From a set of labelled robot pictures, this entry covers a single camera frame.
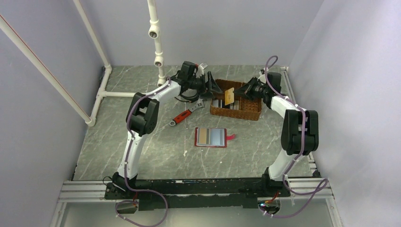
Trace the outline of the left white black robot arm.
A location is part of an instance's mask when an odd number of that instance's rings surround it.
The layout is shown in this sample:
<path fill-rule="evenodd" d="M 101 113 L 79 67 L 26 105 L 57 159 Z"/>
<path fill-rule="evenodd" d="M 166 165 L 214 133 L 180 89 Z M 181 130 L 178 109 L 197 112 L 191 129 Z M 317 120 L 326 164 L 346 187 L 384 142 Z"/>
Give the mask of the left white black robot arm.
<path fill-rule="evenodd" d="M 200 65 L 184 61 L 180 70 L 167 77 L 163 85 L 144 94 L 137 92 L 132 98 L 126 117 L 127 144 L 112 176 L 112 183 L 123 198 L 131 198 L 136 192 L 140 155 L 148 135 L 157 125 L 160 106 L 188 89 L 196 91 L 195 99 L 213 99 L 215 93 L 223 92 L 210 71 L 197 76 L 199 70 Z"/>

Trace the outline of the cards in basket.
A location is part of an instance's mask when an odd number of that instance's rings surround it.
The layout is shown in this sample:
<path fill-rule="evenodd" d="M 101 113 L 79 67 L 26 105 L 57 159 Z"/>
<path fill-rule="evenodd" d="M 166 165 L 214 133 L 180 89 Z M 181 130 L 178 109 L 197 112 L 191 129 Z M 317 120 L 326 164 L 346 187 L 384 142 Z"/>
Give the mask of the cards in basket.
<path fill-rule="evenodd" d="M 240 110 L 240 100 L 235 100 L 230 104 L 226 104 L 224 100 L 212 99 L 211 105 L 216 108 Z"/>

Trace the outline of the white pvc pipe frame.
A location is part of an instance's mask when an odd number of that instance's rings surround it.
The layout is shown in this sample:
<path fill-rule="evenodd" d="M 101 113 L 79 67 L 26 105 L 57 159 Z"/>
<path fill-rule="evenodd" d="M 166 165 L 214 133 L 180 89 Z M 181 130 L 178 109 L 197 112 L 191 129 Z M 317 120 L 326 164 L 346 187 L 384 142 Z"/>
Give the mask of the white pvc pipe frame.
<path fill-rule="evenodd" d="M 10 25 L 10 23 L 3 17 L 0 17 L 0 29 L 1 31 L 11 40 L 11 42 L 25 55 L 25 57 L 33 64 L 35 68 L 45 77 L 46 80 L 57 90 L 57 92 L 63 97 L 64 100 L 75 110 L 75 112 L 84 120 L 84 122 L 89 126 L 93 127 L 96 123 L 96 116 L 100 108 L 102 99 L 105 97 L 133 97 L 134 93 L 130 92 L 109 92 L 106 90 L 106 85 L 109 77 L 112 73 L 112 66 L 107 59 L 107 56 L 96 36 L 93 27 L 86 15 L 86 12 L 79 0 L 73 1 L 78 14 L 81 17 L 82 22 L 103 62 L 104 73 L 101 79 L 100 86 L 96 93 L 95 103 L 91 112 L 88 115 L 74 100 L 74 98 L 68 93 L 68 91 L 62 86 L 58 79 L 50 72 L 50 70 L 45 66 L 45 64 L 40 60 L 40 58 L 35 54 L 35 52 L 26 44 L 26 42 L 20 37 L 20 35 L 15 31 L 15 29 Z M 154 65 L 158 67 L 158 81 L 157 85 L 161 86 L 166 82 L 166 74 L 164 72 L 164 58 L 163 51 L 160 40 L 160 26 L 157 17 L 156 2 L 154 0 L 148 0 L 148 10 L 150 16 L 150 28 L 148 35 L 155 42 L 155 60 Z"/>

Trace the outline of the aluminium extrusion rail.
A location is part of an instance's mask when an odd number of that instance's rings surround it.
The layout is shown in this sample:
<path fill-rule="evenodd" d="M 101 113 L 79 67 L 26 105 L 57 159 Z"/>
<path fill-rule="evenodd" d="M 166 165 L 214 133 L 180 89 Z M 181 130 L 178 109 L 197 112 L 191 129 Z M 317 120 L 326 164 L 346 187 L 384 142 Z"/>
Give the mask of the aluminium extrusion rail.
<path fill-rule="evenodd" d="M 312 191 L 319 183 L 322 178 L 314 179 L 301 179 L 296 178 L 289 182 L 291 189 L 298 193 L 306 193 Z M 165 194 L 167 196 L 175 196 L 178 198 L 187 198 L 190 196 L 201 196 L 201 197 L 212 197 L 212 196 L 222 196 L 227 197 L 231 194 L 239 193 L 179 193 L 179 194 Z M 282 195 L 278 196 L 275 200 L 307 200 L 311 195 L 297 195 L 290 193 L 289 197 L 284 197 Z M 109 195 L 106 197 L 106 185 L 102 181 L 66 181 L 63 183 L 61 192 L 58 198 L 60 202 L 117 202 L 122 200 L 128 200 L 121 196 L 112 198 Z M 262 197 L 258 196 L 258 201 L 270 200 L 272 197 Z M 324 189 L 317 192 L 313 199 L 334 199 L 334 194 L 328 183 Z"/>

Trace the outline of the brown woven basket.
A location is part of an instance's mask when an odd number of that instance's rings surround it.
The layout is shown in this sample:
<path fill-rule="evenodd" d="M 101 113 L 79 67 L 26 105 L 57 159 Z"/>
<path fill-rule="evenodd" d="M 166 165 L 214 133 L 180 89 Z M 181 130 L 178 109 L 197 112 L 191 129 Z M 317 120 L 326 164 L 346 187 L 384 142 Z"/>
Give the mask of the brown woven basket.
<path fill-rule="evenodd" d="M 210 104 L 210 114 L 224 117 L 231 117 L 237 119 L 244 120 L 259 120 L 261 111 L 262 111 L 262 102 L 261 99 L 255 99 L 253 101 L 248 100 L 244 97 L 234 95 L 235 101 L 237 101 L 238 109 L 230 109 L 219 107 L 218 105 L 214 105 L 213 101 L 218 101 L 220 104 L 225 104 L 225 94 L 224 92 L 230 88 L 240 88 L 246 84 L 246 82 L 238 82 L 224 79 L 216 79 L 217 85 L 223 91 L 222 94 L 213 93 L 215 99 L 212 100 Z"/>

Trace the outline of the red leather card holder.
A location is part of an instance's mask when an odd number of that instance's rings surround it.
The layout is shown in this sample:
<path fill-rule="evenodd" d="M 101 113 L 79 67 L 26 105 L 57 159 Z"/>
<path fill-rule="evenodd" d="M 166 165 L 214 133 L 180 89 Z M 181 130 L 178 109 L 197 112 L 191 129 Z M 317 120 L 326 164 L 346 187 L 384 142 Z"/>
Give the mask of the red leather card holder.
<path fill-rule="evenodd" d="M 227 142 L 234 140 L 235 134 L 228 135 L 226 128 L 195 128 L 194 146 L 226 148 Z"/>

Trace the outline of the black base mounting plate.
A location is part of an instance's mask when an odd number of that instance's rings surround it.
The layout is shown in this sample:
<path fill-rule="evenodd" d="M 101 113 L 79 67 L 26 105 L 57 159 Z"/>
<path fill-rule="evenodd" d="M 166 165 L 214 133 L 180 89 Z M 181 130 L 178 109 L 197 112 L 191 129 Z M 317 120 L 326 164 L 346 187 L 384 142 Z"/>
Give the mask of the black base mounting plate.
<path fill-rule="evenodd" d="M 119 178 L 106 184 L 106 200 L 130 200 L 140 211 L 174 208 L 242 207 L 255 209 L 263 199 L 289 197 L 283 182 L 268 175 L 246 178 L 158 179 L 129 182 Z"/>

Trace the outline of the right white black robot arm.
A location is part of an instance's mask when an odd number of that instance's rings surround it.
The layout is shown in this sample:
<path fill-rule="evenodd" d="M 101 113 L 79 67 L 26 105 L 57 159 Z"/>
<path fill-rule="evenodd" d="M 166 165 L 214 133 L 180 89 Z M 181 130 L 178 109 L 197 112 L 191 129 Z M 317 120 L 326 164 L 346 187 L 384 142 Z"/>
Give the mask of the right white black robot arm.
<path fill-rule="evenodd" d="M 268 167 L 268 179 L 261 182 L 261 192 L 272 196 L 279 185 L 289 188 L 288 173 L 295 164 L 318 147 L 318 113 L 308 111 L 281 93 L 281 74 L 265 73 L 265 81 L 250 79 L 234 94 L 248 100 L 260 99 L 283 118 L 281 151 Z"/>

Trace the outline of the red handled adjustable wrench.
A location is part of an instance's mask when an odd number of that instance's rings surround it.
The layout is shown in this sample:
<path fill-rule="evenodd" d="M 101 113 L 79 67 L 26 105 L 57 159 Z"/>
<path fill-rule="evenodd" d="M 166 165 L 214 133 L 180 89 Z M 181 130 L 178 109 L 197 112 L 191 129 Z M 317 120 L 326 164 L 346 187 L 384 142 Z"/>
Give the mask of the red handled adjustable wrench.
<path fill-rule="evenodd" d="M 175 118 L 173 118 L 169 125 L 170 126 L 176 126 L 177 124 L 179 124 L 180 122 L 182 122 L 185 118 L 187 118 L 188 116 L 190 116 L 194 111 L 203 108 L 204 105 L 204 99 L 199 99 L 196 104 L 194 106 L 192 106 L 191 108 L 183 111 L 182 113 L 180 113 L 179 115 L 177 115 Z"/>

